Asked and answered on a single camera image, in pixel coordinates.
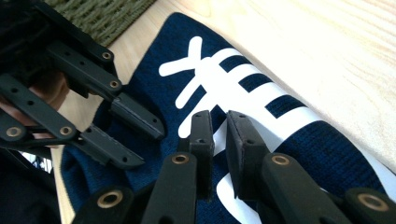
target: metal rivet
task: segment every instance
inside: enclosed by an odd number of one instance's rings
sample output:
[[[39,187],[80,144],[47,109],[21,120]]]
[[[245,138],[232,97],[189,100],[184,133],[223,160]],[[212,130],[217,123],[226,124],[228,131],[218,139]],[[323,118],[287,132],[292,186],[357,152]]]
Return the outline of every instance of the metal rivet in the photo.
[[[111,208],[119,204],[122,201],[122,197],[122,191],[114,189],[100,196],[97,204],[101,208]]]
[[[103,57],[104,59],[111,59],[111,54],[110,54],[109,52],[104,52],[104,53],[102,54],[102,57]]]
[[[386,212],[389,210],[389,206],[382,199],[368,193],[361,193],[358,195],[359,202],[364,204],[366,207],[371,208],[378,212]]]
[[[7,129],[6,134],[8,137],[18,137],[22,133],[22,130],[18,127],[11,127]]]
[[[284,156],[273,156],[272,161],[278,165],[289,165],[290,161]]]
[[[72,131],[72,128],[65,126],[61,128],[60,133],[62,135],[69,135],[70,133],[72,133]]]
[[[176,155],[172,157],[172,162],[174,164],[184,164],[189,162],[189,157],[186,155]]]
[[[120,84],[119,84],[118,81],[111,81],[111,82],[110,82],[110,86],[111,86],[112,88],[117,88],[119,85],[120,85]]]

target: green textured fabric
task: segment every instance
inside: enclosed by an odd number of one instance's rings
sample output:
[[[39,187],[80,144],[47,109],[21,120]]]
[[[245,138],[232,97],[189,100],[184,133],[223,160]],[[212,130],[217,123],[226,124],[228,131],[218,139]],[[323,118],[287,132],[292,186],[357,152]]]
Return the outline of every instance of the green textured fabric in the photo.
[[[44,1],[105,47],[155,2],[155,0]]]

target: wooden table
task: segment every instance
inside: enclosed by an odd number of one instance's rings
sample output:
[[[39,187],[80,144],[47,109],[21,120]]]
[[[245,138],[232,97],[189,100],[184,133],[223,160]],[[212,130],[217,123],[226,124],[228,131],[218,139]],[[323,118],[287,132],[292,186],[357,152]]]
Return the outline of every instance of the wooden table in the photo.
[[[123,83],[173,12],[225,37],[290,95],[396,172],[396,2],[158,0],[110,47]],[[61,113],[84,130],[100,102],[70,93]],[[70,223],[61,150],[53,155],[63,223]]]

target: light wood surface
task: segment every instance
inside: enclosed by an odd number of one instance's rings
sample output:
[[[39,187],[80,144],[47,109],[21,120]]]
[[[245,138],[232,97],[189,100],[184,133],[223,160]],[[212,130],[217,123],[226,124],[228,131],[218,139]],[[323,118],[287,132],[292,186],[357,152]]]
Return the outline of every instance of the light wood surface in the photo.
[[[158,0],[110,47],[123,83],[173,12],[225,37],[285,91],[396,172],[395,1]],[[98,97],[71,93],[61,112],[83,130],[99,103]],[[73,211],[64,194],[63,223],[70,223]]]

